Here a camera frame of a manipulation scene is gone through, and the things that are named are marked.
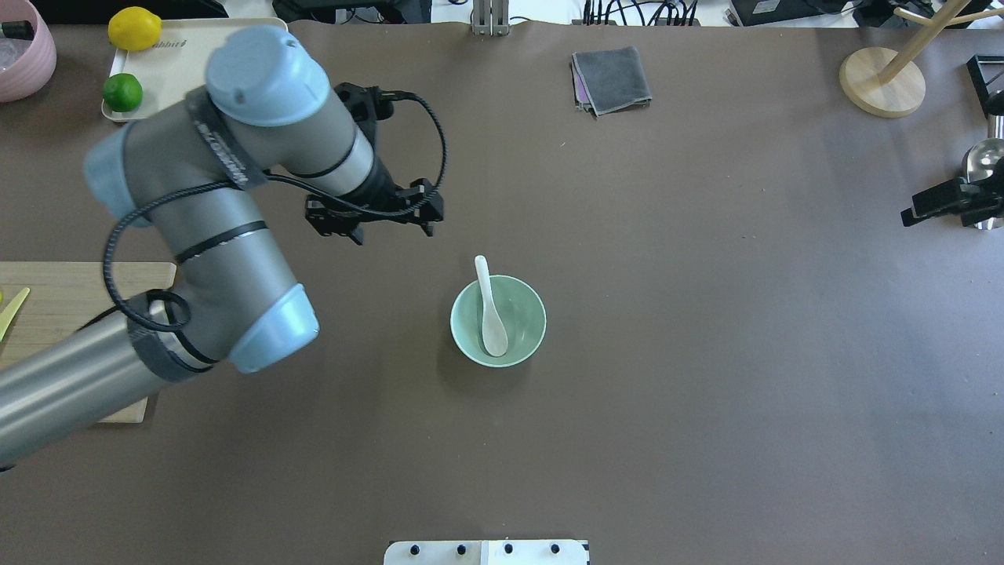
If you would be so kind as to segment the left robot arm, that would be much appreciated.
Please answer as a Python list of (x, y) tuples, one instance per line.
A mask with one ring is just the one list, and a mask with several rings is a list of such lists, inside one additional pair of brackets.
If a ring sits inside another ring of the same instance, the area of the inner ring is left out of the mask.
[(2, 469), (218, 362), (251, 374), (317, 337), (254, 188), (304, 190), (307, 210), (356, 243), (369, 221), (430, 235), (447, 166), (392, 180), (373, 136), (397, 100), (420, 97), (331, 86), (296, 37), (253, 26), (211, 54), (203, 86), (94, 147), (85, 179), (116, 218), (101, 260), (112, 305), (2, 371)]

